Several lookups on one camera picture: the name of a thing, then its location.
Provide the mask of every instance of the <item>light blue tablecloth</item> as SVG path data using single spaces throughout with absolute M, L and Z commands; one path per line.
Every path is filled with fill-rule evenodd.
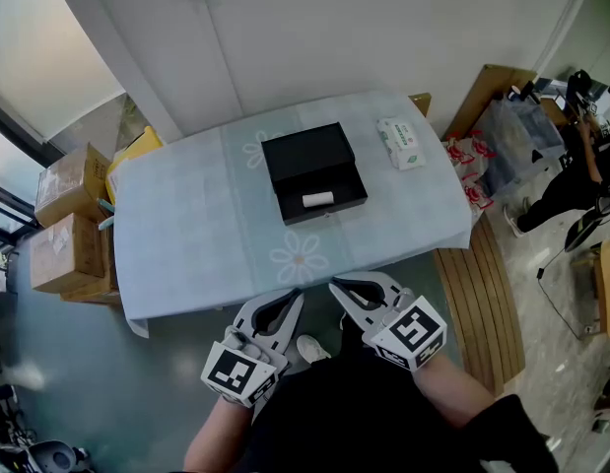
M 392 166 L 375 128 L 391 116 L 413 125 L 426 166 Z M 286 227 L 260 142 L 337 121 L 369 198 Z M 126 163 L 120 182 L 116 266 L 130 319 L 242 303 L 436 247 L 466 247 L 471 231 L 438 137 L 394 93 L 302 103 L 198 133 Z

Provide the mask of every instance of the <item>flower pattern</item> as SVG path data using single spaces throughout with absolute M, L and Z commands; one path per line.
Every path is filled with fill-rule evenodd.
M 314 271 L 328 268 L 328 259 L 314 254 L 320 245 L 318 235 L 309 235 L 301 243 L 298 235 L 287 231 L 284 240 L 286 248 L 275 248 L 269 252 L 272 262 L 283 265 L 276 275 L 279 284 L 289 284 L 293 281 L 298 284 L 313 282 Z
M 283 133 L 274 133 L 274 135 L 272 135 L 272 139 L 282 137 L 283 135 Z M 263 155 L 263 146 L 261 145 L 261 142 L 271 140 L 267 136 L 267 133 L 265 133 L 264 131 L 257 131 L 254 138 L 256 139 L 255 143 L 244 144 L 241 148 L 244 153 L 250 155 L 249 159 L 247 160 L 247 167 L 249 169 L 255 169 L 265 161 L 265 156 Z

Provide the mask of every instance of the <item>black box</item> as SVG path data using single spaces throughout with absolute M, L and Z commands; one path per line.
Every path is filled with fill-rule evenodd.
M 263 142 L 286 225 L 361 205 L 368 198 L 339 122 Z M 332 191 L 335 203 L 306 208 L 303 195 Z

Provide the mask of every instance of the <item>wooden floor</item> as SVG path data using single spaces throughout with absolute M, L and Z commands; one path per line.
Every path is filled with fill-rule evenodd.
M 502 255 L 486 216 L 469 249 L 434 251 L 467 372 L 496 396 L 525 367 L 519 320 Z

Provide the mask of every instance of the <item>white cylinder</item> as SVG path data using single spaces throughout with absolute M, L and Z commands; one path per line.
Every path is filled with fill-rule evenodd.
M 319 205 L 332 205 L 333 203 L 335 203 L 333 191 L 303 195 L 303 205 L 305 208 L 318 207 Z

